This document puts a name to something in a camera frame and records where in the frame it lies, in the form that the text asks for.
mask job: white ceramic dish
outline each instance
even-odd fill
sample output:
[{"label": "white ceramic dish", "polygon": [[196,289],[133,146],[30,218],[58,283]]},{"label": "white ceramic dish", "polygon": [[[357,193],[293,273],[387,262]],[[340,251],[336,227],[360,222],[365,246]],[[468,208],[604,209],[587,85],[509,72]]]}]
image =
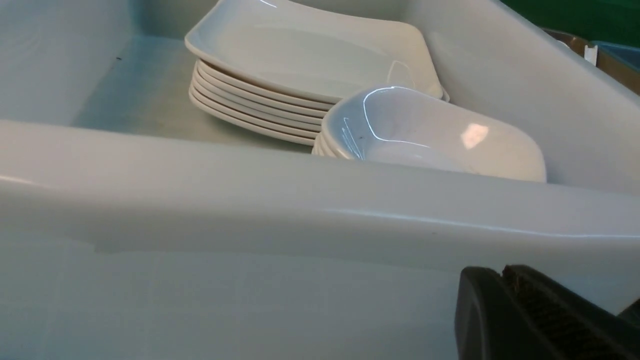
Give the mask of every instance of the white ceramic dish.
[{"label": "white ceramic dish", "polygon": [[198,72],[200,76],[202,76],[208,83],[230,94],[233,94],[238,97],[242,97],[247,101],[256,102],[257,104],[262,104],[270,108],[288,111],[290,113],[302,114],[310,117],[319,117],[319,118],[323,118],[326,115],[326,112],[331,108],[331,106],[329,105],[327,106],[327,110],[317,110],[315,108],[306,108],[304,106],[297,106],[293,104],[287,104],[286,102],[282,102],[282,101],[272,100],[267,97],[254,94],[252,92],[248,92],[246,90],[243,90],[231,84],[227,84],[226,82],[209,75],[208,73],[205,72],[205,70],[200,68],[205,66],[206,65],[204,65],[204,63],[199,62]]},{"label": "white ceramic dish", "polygon": [[270,114],[272,117],[276,117],[280,119],[289,119],[295,122],[306,123],[307,125],[311,124],[312,126],[316,127],[318,131],[320,131],[319,127],[320,127],[320,124],[322,123],[322,118],[309,117],[302,114],[290,113],[288,111],[272,108],[269,106],[258,104],[257,102],[249,101],[245,98],[236,96],[234,94],[231,94],[229,92],[222,90],[221,88],[218,88],[217,86],[208,82],[208,80],[206,80],[202,75],[200,75],[200,73],[197,70],[194,71],[193,77],[198,82],[198,84],[200,84],[200,86],[207,89],[210,93],[216,94],[220,97],[225,98],[228,101],[232,101],[233,103],[237,104],[237,106],[235,105],[232,106],[233,108],[237,107],[238,110],[240,110],[241,108],[253,109],[260,113]]},{"label": "white ceramic dish", "polygon": [[288,133],[281,133],[279,131],[275,131],[273,129],[270,128],[266,128],[266,127],[262,127],[260,125],[256,125],[254,123],[251,122],[247,122],[247,121],[243,121],[241,119],[235,118],[233,116],[227,115],[225,113],[222,113],[218,110],[215,110],[214,108],[208,106],[206,103],[204,103],[204,101],[206,101],[206,97],[203,96],[202,94],[199,94],[197,92],[197,90],[195,90],[193,87],[191,87],[189,89],[189,98],[191,99],[191,102],[198,108],[200,108],[202,111],[213,115],[221,120],[224,120],[230,124],[242,127],[244,129],[247,129],[249,131],[253,131],[254,133],[258,133],[258,134],[262,134],[271,138],[276,138],[276,139],[280,139],[280,140],[285,140],[288,142],[293,142],[293,143],[300,143],[302,145],[308,145],[308,146],[313,146],[314,144],[314,139],[310,139],[310,138],[304,138],[302,136],[296,136],[296,135],[291,135]]},{"label": "white ceramic dish", "polygon": [[284,102],[286,104],[292,104],[296,106],[302,106],[310,109],[317,109],[322,111],[329,111],[335,102],[327,103],[327,102],[319,102],[308,99],[302,99],[295,96],[290,96],[287,94],[282,94],[276,91],[272,91],[266,88],[262,88],[260,86],[256,86],[250,83],[247,83],[243,80],[236,79],[233,76],[227,75],[219,69],[215,69],[212,65],[207,64],[204,61],[198,62],[198,68],[204,73],[224,82],[229,85],[232,85],[236,88],[240,88],[246,92],[250,92],[256,94],[260,97],[266,97],[267,99],[275,100],[278,102]]},{"label": "white ceramic dish", "polygon": [[323,121],[340,157],[545,182],[540,148],[521,130],[414,90],[373,88]]},{"label": "white ceramic dish", "polygon": [[318,148],[320,149],[320,151],[325,156],[330,156],[332,158],[338,158],[337,154],[335,154],[331,150],[331,148],[329,148],[329,145],[327,145],[326,140],[324,139],[324,136],[322,135],[322,133],[318,134],[318,137],[316,138],[316,143],[318,144]]},{"label": "white ceramic dish", "polygon": [[336,103],[381,84],[443,96],[422,33],[403,22],[289,0],[220,0],[185,43],[238,79],[303,99]]},{"label": "white ceramic dish", "polygon": [[285,134],[300,136],[300,137],[309,138],[309,139],[315,139],[318,134],[316,131],[307,131],[303,129],[298,129],[296,127],[291,127],[291,126],[286,126],[276,122],[271,122],[268,120],[260,119],[258,117],[237,111],[235,109],[229,108],[228,106],[224,106],[217,101],[218,99],[216,100],[211,99],[208,96],[204,95],[202,92],[200,92],[200,90],[198,89],[197,83],[191,84],[191,89],[194,91],[193,95],[206,106],[220,113],[224,113],[224,114],[227,114],[228,116],[242,120],[244,122],[248,122],[250,124],[254,124],[260,127],[265,127],[267,129],[278,131],[279,133],[285,133]]},{"label": "white ceramic dish", "polygon": [[216,108],[218,111],[222,111],[223,113],[228,113],[230,110],[234,110],[236,112],[244,113],[248,116],[255,117],[260,120],[265,120],[274,124],[280,124],[280,125],[295,128],[295,129],[307,130],[313,133],[320,132],[319,124],[313,125],[313,124],[308,124],[306,122],[299,122],[295,120],[284,119],[268,113],[264,113],[262,111],[247,108],[242,104],[238,104],[236,102],[225,99],[222,96],[218,96],[217,94],[214,94],[208,91],[208,89],[202,86],[196,76],[194,76],[192,80],[192,86],[194,86],[199,93],[206,96],[209,100],[212,100],[213,102],[215,102],[215,106],[213,107]]}]

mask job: green background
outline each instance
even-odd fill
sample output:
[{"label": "green background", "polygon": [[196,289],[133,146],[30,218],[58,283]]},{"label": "green background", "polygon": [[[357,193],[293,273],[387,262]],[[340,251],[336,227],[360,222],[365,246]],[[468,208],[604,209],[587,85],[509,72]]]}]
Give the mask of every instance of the green background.
[{"label": "green background", "polygon": [[640,47],[640,0],[502,0],[542,28]]}]

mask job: white bowl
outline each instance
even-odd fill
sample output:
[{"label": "white bowl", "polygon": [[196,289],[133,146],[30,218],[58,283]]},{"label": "white bowl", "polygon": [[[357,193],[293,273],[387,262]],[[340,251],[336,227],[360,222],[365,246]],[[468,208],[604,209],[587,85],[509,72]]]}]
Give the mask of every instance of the white bowl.
[{"label": "white bowl", "polygon": [[341,101],[321,133],[341,158],[547,180],[540,148],[521,130],[407,88],[373,88]]},{"label": "white bowl", "polygon": [[303,99],[336,103],[376,84],[443,96],[422,33],[402,22],[289,0],[220,0],[185,43],[235,78]]}]

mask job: stack of bowls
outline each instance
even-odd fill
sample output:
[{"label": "stack of bowls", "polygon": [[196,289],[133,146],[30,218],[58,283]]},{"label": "stack of bowls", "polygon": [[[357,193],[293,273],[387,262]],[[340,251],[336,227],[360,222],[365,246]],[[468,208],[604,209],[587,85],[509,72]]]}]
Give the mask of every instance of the stack of bowls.
[{"label": "stack of bowls", "polygon": [[199,57],[194,105],[290,142],[313,145],[332,106],[376,84],[448,100],[422,34],[401,22],[290,0],[220,0],[185,43]]},{"label": "stack of bowls", "polygon": [[398,86],[364,90],[334,106],[312,153],[547,180],[540,148],[518,128]]}]

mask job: bin floor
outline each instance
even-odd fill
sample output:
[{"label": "bin floor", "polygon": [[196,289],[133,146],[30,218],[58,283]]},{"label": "bin floor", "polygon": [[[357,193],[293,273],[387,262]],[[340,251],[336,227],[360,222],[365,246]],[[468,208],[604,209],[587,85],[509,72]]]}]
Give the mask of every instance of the bin floor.
[{"label": "bin floor", "polygon": [[196,58],[181,40],[134,37],[114,59],[72,126],[137,135],[310,152],[252,133],[192,105],[188,88]]}]

